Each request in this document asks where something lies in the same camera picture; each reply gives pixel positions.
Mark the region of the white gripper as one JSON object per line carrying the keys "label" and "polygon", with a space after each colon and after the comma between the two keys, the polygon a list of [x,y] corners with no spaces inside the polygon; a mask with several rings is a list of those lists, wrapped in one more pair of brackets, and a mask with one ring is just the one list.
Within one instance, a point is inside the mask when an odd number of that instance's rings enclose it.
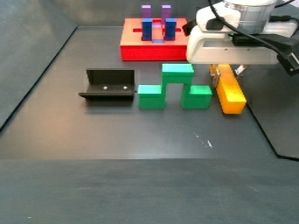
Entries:
{"label": "white gripper", "polygon": [[[274,16],[275,2],[219,2],[197,12],[187,44],[193,64],[299,65],[297,24],[290,17]],[[241,76],[247,65],[235,69]],[[221,70],[210,66],[213,86]]]}

